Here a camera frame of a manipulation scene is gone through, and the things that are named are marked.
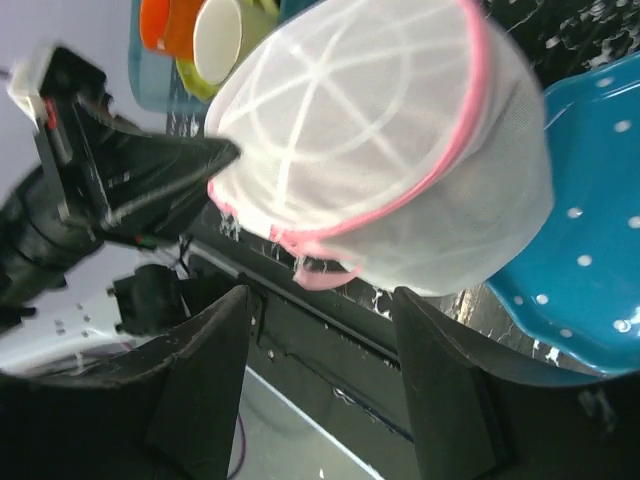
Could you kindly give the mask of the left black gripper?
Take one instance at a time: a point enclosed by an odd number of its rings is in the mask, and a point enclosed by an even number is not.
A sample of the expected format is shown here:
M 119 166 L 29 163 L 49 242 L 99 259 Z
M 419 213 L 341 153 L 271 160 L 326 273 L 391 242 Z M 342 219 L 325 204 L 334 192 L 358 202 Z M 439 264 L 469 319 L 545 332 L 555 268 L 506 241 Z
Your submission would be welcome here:
M 26 305 L 104 243 L 154 249 L 207 203 L 240 156 L 222 138 L 166 136 L 109 112 L 106 75 L 70 48 L 36 48 L 8 92 L 35 125 L 38 165 L 1 207 L 1 302 Z

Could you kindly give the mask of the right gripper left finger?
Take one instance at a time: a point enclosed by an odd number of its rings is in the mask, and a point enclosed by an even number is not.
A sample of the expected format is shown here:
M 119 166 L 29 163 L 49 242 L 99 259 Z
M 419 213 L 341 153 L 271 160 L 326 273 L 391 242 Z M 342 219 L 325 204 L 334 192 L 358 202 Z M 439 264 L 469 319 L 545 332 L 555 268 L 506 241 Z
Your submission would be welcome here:
M 250 337 L 250 291 L 76 377 L 1 379 L 5 479 L 223 479 Z

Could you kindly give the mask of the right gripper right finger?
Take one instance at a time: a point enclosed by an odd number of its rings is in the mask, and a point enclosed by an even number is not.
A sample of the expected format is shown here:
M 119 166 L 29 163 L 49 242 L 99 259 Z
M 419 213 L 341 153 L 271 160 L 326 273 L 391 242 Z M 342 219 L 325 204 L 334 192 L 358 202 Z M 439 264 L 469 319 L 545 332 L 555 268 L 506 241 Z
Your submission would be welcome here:
M 598 377 L 524 356 L 393 294 L 393 324 L 424 479 L 635 479 L 639 376 Z

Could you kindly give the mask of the white mesh laundry bag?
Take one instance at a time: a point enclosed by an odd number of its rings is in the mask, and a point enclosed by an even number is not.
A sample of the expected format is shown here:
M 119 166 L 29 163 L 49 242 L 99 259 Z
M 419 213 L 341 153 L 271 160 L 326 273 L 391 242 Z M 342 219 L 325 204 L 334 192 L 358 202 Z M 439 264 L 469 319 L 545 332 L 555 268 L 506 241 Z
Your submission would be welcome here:
M 554 204 L 541 89 L 475 1 L 323 1 L 231 75 L 206 131 L 240 156 L 208 193 L 309 290 L 480 284 Z

